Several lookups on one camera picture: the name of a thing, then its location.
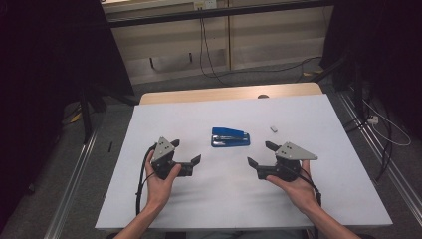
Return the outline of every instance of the wall socket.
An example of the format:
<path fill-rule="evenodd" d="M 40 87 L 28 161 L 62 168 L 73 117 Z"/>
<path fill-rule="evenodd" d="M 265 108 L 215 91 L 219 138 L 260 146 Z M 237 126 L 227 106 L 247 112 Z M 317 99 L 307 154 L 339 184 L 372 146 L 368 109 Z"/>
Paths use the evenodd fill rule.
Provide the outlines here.
<path fill-rule="evenodd" d="M 215 9 L 217 8 L 217 0 L 206 0 L 204 1 L 205 9 Z"/>
<path fill-rule="evenodd" d="M 193 10 L 199 9 L 215 9 L 217 8 L 217 0 L 206 0 L 193 2 Z"/>

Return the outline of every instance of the table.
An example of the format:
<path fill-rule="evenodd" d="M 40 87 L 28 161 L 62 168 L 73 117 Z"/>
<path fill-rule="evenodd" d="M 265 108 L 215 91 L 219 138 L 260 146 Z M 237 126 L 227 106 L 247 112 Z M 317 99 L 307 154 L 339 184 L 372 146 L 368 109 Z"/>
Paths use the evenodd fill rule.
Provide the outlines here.
<path fill-rule="evenodd" d="M 256 100 L 258 95 L 270 98 Z M 271 125 L 279 132 L 273 133 Z M 247 131 L 251 145 L 213 148 L 212 126 Z M 277 144 L 289 140 L 318 156 L 311 168 L 322 193 L 322 206 L 340 223 L 392 223 L 328 98 L 316 84 L 300 84 L 144 95 L 133 112 L 96 228 L 123 228 L 135 216 L 134 193 L 141 161 L 161 135 L 180 139 L 175 161 L 189 161 L 198 154 L 202 159 L 192 177 L 175 180 L 167 206 L 150 229 L 311 227 L 281 189 L 258 180 L 256 171 L 248 165 L 247 156 L 263 165 L 275 163 L 274 153 L 264 146 L 265 140 Z M 146 197 L 144 188 L 142 205 Z"/>

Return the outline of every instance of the blue stapler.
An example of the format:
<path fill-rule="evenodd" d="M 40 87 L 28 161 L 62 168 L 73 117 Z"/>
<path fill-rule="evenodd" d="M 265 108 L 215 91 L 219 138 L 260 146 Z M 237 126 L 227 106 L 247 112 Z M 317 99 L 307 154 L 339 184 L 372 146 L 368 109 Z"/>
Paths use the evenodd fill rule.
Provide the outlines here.
<path fill-rule="evenodd" d="M 248 146 L 250 144 L 251 139 L 246 132 L 226 127 L 212 128 L 211 146 L 213 147 Z"/>

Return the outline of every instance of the wrist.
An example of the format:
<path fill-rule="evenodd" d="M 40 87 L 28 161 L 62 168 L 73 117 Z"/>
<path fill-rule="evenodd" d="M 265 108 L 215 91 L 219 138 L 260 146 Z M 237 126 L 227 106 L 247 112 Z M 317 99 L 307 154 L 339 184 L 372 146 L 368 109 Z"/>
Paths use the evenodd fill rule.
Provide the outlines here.
<path fill-rule="evenodd" d="M 164 208 L 164 206 L 165 204 L 160 202 L 146 202 L 144 208 L 159 213 Z"/>
<path fill-rule="evenodd" d="M 306 206 L 301 207 L 300 210 L 302 213 L 304 213 L 304 215 L 308 216 L 308 215 L 319 213 L 322 210 L 322 208 L 316 202 L 311 202 L 307 204 Z"/>

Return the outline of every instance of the finger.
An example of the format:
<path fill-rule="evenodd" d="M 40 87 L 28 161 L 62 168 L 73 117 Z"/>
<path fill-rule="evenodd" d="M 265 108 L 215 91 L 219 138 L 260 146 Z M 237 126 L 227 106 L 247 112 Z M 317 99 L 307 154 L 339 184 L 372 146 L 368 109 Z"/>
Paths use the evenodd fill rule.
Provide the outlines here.
<path fill-rule="evenodd" d="M 154 172 L 154 169 L 151 166 L 151 160 L 152 160 L 153 155 L 154 155 L 154 150 L 152 150 L 148 154 L 148 157 L 146 158 L 146 164 L 145 164 L 146 175 L 149 175 Z"/>
<path fill-rule="evenodd" d="M 282 181 L 279 177 L 277 176 L 273 176 L 273 175 L 268 175 L 267 176 L 267 181 L 273 183 L 274 185 L 282 188 L 283 190 L 286 190 L 289 186 L 289 184 L 285 181 Z"/>
<path fill-rule="evenodd" d="M 176 165 L 174 165 L 173 168 L 171 168 L 171 171 L 170 173 L 168 173 L 168 176 L 165 180 L 173 182 L 174 179 L 177 177 L 177 175 L 179 175 L 179 172 L 181 169 L 182 169 L 182 165 L 176 163 Z"/>
<path fill-rule="evenodd" d="M 311 176 L 311 167 L 310 167 L 310 161 L 309 160 L 303 160 L 302 161 L 302 169 L 308 173 L 308 174 L 306 174 L 306 173 L 303 172 L 303 176 L 306 176 L 306 177 L 308 177 L 308 175 Z"/>

